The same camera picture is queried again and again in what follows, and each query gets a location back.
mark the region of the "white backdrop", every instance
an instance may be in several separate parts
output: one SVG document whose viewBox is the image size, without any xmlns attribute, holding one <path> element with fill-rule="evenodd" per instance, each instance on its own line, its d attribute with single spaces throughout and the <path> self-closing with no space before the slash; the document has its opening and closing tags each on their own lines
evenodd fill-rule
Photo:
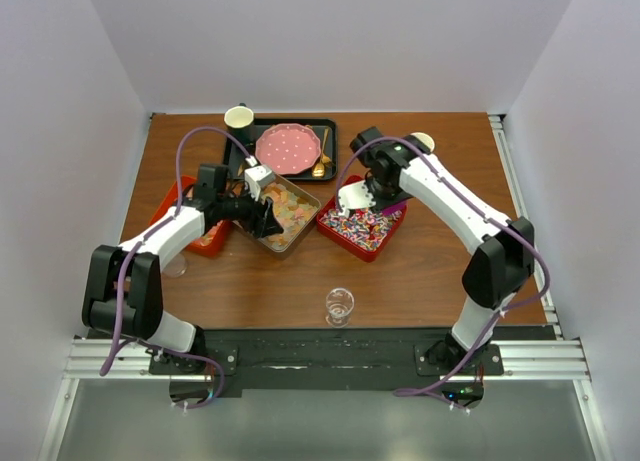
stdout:
<svg viewBox="0 0 640 461">
<path fill-rule="evenodd" d="M 146 115 L 89 0 L 0 0 L 0 459 L 35 459 Z"/>
<path fill-rule="evenodd" d="M 617 459 L 638 459 L 640 0 L 573 0 L 506 118 L 567 336 Z"/>
<path fill-rule="evenodd" d="M 569 0 L 92 0 L 145 108 L 506 112 Z"/>
</svg>

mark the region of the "clear glass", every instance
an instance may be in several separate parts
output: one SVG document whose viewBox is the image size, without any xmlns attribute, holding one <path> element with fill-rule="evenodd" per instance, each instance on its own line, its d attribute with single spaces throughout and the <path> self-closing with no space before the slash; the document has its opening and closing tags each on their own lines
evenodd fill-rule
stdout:
<svg viewBox="0 0 640 461">
<path fill-rule="evenodd" d="M 344 288 L 332 289 L 327 294 L 327 323 L 334 328 L 343 328 L 349 324 L 356 300 L 351 291 Z"/>
<path fill-rule="evenodd" d="M 187 272 L 187 266 L 187 258 L 184 257 L 184 254 L 178 253 L 167 263 L 162 274 L 169 278 L 179 278 Z"/>
</svg>

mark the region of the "pink polka dot plate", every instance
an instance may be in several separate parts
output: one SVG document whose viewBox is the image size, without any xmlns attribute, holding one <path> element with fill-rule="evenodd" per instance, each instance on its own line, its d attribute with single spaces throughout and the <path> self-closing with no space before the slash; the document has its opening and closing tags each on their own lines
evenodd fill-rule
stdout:
<svg viewBox="0 0 640 461">
<path fill-rule="evenodd" d="M 281 176 L 312 168 L 320 157 L 320 138 L 301 124 L 276 124 L 256 142 L 256 158 Z"/>
</svg>

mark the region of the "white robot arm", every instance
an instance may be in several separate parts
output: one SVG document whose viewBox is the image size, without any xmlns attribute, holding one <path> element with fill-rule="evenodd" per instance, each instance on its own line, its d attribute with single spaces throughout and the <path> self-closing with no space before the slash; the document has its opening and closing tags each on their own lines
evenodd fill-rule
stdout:
<svg viewBox="0 0 640 461">
<path fill-rule="evenodd" d="M 350 210 L 359 208 L 390 211 L 394 205 L 415 197 L 451 228 L 472 255 L 462 278 L 467 298 L 460 317 L 444 343 L 425 353 L 452 367 L 471 349 L 496 311 L 513 299 L 533 273 L 531 253 L 488 219 L 509 226 L 531 244 L 533 226 L 525 218 L 512 222 L 469 191 L 432 153 L 434 144 L 429 136 L 413 133 L 403 138 L 421 156 L 399 143 L 378 144 L 367 151 L 360 149 L 381 137 L 376 128 L 370 128 L 351 143 L 354 152 L 362 152 L 358 159 L 370 171 L 364 181 L 341 188 L 338 202 L 343 215 L 348 215 Z M 479 209 L 472 209 L 459 195 Z M 489 341 L 492 333 L 490 329 L 482 335 L 480 346 Z"/>
<path fill-rule="evenodd" d="M 257 238 L 283 232 L 273 215 L 271 199 L 260 199 L 262 188 L 275 175 L 270 168 L 259 166 L 253 157 L 246 161 L 250 166 L 244 171 L 246 193 L 237 196 L 226 192 L 226 166 L 201 165 L 191 198 L 180 198 L 183 202 L 169 208 L 158 222 L 135 238 L 117 247 L 100 246 L 94 251 L 82 310 L 86 326 L 114 332 L 114 285 L 119 284 L 124 264 L 130 283 L 122 306 L 121 333 L 180 353 L 206 354 L 201 346 L 203 340 L 197 339 L 202 330 L 163 309 L 160 273 L 189 243 L 224 219 L 237 220 Z M 128 255 L 130 262 L 125 264 Z"/>
</svg>

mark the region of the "red container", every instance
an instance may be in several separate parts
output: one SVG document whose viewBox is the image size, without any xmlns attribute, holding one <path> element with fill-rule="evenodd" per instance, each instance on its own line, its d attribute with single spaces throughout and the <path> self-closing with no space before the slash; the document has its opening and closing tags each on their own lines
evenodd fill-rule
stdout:
<svg viewBox="0 0 640 461">
<path fill-rule="evenodd" d="M 191 176 L 182 176 L 180 179 L 182 180 L 183 189 L 185 186 L 192 185 L 196 182 L 196 178 L 193 178 Z M 162 201 L 162 204 L 156 211 L 156 214 L 154 214 L 153 218 L 151 218 L 149 225 L 158 222 L 158 220 L 167 213 L 167 210 L 173 205 L 173 203 L 176 202 L 177 199 L 178 185 L 176 183 L 173 183 L 173 186 L 165 196 L 164 201 Z M 222 248 L 224 240 L 227 238 L 230 229 L 231 221 L 221 221 L 210 242 L 202 237 L 191 242 L 191 244 L 189 244 L 189 246 L 187 246 L 185 249 L 202 256 L 213 257 L 218 253 L 218 251 L 220 251 L 220 248 Z"/>
<path fill-rule="evenodd" d="M 362 178 L 362 176 L 358 176 L 358 175 L 349 176 L 345 185 L 357 183 L 358 181 L 362 181 L 363 179 L 364 178 Z M 391 227 L 391 229 L 389 230 L 389 233 L 382 240 L 382 243 L 380 243 L 380 246 L 378 246 L 378 249 L 376 249 L 375 251 L 367 251 L 366 249 L 361 248 L 357 244 L 352 243 L 341 234 L 335 232 L 326 224 L 320 222 L 320 219 L 322 219 L 322 216 L 324 216 L 327 211 L 335 207 L 336 207 L 336 198 L 334 196 L 320 211 L 318 211 L 318 214 L 316 215 L 316 221 L 317 221 L 316 226 L 318 226 L 318 231 L 320 231 L 327 238 L 335 241 L 344 249 L 346 249 L 352 254 L 355 254 L 357 257 L 359 257 L 360 259 L 362 259 L 367 263 L 375 261 L 375 259 L 380 255 L 380 252 L 387 245 L 387 243 L 389 242 L 389 239 L 391 239 L 391 236 L 393 236 L 393 233 L 395 233 L 397 229 L 400 227 L 400 225 L 402 224 L 405 214 L 407 214 L 407 206 L 405 205 L 403 208 L 400 209 L 400 211 L 402 212 L 402 214 L 400 214 L 400 218 L 398 218 L 398 220 Z"/>
</svg>

